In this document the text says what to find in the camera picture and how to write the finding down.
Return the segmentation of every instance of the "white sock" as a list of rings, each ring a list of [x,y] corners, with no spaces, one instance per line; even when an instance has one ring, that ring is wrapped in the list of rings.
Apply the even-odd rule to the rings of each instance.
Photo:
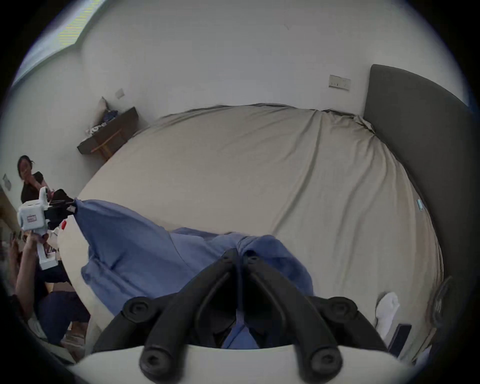
[[[396,293],[389,292],[377,304],[375,316],[378,319],[376,330],[380,337],[385,340],[393,323],[393,317],[400,307]]]

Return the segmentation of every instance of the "black shirt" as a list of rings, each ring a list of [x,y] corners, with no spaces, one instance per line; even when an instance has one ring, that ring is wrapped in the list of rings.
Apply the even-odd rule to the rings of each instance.
[[[43,175],[40,172],[34,173],[33,177],[40,184],[42,183]],[[22,203],[25,203],[26,201],[30,201],[30,200],[38,200],[39,195],[40,195],[40,192],[32,184],[24,184],[24,188],[22,189],[22,195],[21,195]]]

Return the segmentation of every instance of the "woman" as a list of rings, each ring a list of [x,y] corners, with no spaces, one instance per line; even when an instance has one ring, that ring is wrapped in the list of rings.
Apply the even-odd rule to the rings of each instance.
[[[20,156],[17,162],[18,176],[24,181],[21,200],[22,203],[30,200],[38,200],[40,188],[47,187],[47,199],[52,198],[52,191],[43,179],[40,172],[32,174],[33,161],[27,155]]]

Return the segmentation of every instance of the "hand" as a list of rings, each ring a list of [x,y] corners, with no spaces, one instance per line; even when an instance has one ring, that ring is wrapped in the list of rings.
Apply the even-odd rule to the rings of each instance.
[[[35,177],[32,175],[31,172],[28,175],[24,175],[24,182],[33,186],[35,186],[35,184],[37,183]]]
[[[48,234],[40,236],[38,233],[30,232],[25,242],[23,254],[27,254],[29,256],[36,256],[36,244],[45,244],[47,242],[47,239]]]

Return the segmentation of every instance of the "gray headboard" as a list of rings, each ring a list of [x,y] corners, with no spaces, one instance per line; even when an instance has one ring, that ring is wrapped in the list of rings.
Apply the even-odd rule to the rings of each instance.
[[[383,65],[370,69],[364,118],[405,166],[430,212],[444,276],[454,278],[444,303],[445,325],[452,325],[479,267],[476,120],[464,103],[439,85]]]

